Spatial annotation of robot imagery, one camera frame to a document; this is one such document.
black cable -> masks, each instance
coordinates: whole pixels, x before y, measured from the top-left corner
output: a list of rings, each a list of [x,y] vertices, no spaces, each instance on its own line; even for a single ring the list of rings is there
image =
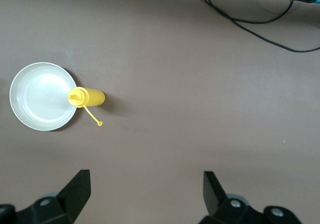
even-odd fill
[[[256,37],[258,37],[258,38],[260,38],[260,39],[262,39],[262,40],[264,40],[265,42],[268,42],[268,43],[273,44],[273,45],[275,45],[275,46],[277,46],[277,47],[283,48],[283,49],[285,49],[285,50],[288,50],[288,51],[294,52],[294,53],[309,53],[309,52],[314,52],[314,51],[320,50],[320,47],[317,47],[317,48],[314,48],[314,49],[309,49],[309,50],[296,50],[296,49],[292,49],[292,48],[290,48],[290,47],[287,47],[287,46],[285,46],[285,45],[282,45],[282,44],[280,44],[280,43],[277,43],[277,42],[275,42],[275,41],[269,40],[269,39],[267,39],[267,38],[265,38],[265,37],[257,34],[256,32],[254,32],[254,31],[252,31],[252,30],[249,30],[248,28],[240,25],[240,24],[238,23],[239,21],[238,21],[237,19],[232,18],[232,17],[229,16],[227,13],[225,13],[223,10],[221,10],[221,9],[218,8],[218,7],[216,7],[216,6],[212,3],[211,0],[204,0],[204,1],[205,1],[209,6],[211,6],[215,11],[217,11],[220,15],[222,15],[223,17],[225,17],[225,18],[229,19],[230,21],[232,21],[237,27],[239,27],[239,28],[245,30],[246,32],[248,32],[248,33],[250,33],[250,34],[252,34],[252,35],[254,35],[254,36],[256,36]]]

round dish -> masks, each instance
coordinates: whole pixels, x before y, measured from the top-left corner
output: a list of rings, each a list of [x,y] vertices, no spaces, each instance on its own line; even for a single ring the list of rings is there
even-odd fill
[[[68,102],[68,93],[75,87],[74,79],[62,67],[37,62],[14,77],[10,87],[11,108],[26,126],[52,131],[74,116],[77,108]]]

tabletop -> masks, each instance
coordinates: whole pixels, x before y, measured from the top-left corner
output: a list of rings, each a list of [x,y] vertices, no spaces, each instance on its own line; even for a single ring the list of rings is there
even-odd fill
[[[267,20],[287,0],[212,0]],[[246,25],[283,45],[319,43],[319,8]],[[203,171],[257,211],[319,222],[320,52],[292,53],[236,27],[202,0],[0,0],[0,203],[18,210],[91,172],[77,224],[196,224]],[[105,103],[55,131],[14,115],[9,90],[29,64],[63,67]]]

silver bolt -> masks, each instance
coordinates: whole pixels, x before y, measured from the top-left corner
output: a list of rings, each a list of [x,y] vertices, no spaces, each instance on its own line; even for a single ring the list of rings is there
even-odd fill
[[[284,213],[278,208],[272,208],[271,212],[272,212],[273,215],[275,215],[277,217],[283,217],[284,216]]]
[[[5,207],[1,207],[0,208],[0,215],[2,214],[2,213],[4,213],[6,211],[6,208]]]
[[[230,202],[230,204],[231,204],[231,206],[233,206],[234,208],[239,208],[239,207],[241,207],[240,202],[237,201],[237,200],[232,200],[232,201]]]
[[[48,205],[50,201],[51,201],[50,199],[44,199],[39,203],[39,205],[43,207],[45,205]]]

